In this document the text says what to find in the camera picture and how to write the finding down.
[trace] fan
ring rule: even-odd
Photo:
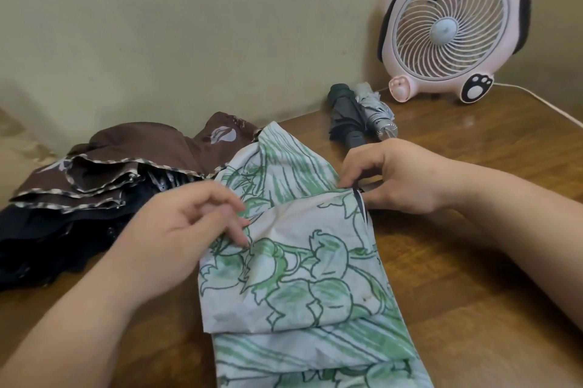
[[[526,43],[530,0],[384,0],[378,59],[399,102],[425,93],[484,97]]]

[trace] fan center hub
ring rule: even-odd
[[[450,43],[458,33],[458,22],[451,16],[438,19],[431,26],[429,39],[435,45]]]

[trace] wood grain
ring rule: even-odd
[[[583,200],[583,131],[520,90],[496,87],[469,106],[419,97],[391,107],[403,139]],[[340,167],[345,151],[328,141],[326,111],[281,126]],[[474,246],[483,234],[471,224],[450,212],[375,212],[373,220],[397,302],[437,388],[583,386],[583,334],[511,261]],[[78,279],[0,294],[0,361]],[[215,386],[195,275],[136,313],[113,386]]]

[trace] person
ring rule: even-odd
[[[352,149],[340,187],[382,174],[368,209],[427,214],[452,208],[485,230],[583,328],[583,205],[501,171],[389,139]],[[41,319],[0,372],[3,388],[102,387],[133,312],[192,273],[227,231],[247,243],[236,195],[211,181],[152,198],[113,247]]]

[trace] paw print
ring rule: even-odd
[[[406,76],[397,76],[389,81],[389,90],[398,102],[405,102],[411,98],[411,84]]]
[[[472,75],[463,85],[462,94],[460,95],[461,100],[466,104],[476,102],[488,93],[488,90],[492,87],[493,83],[494,78],[491,76],[479,74]]]

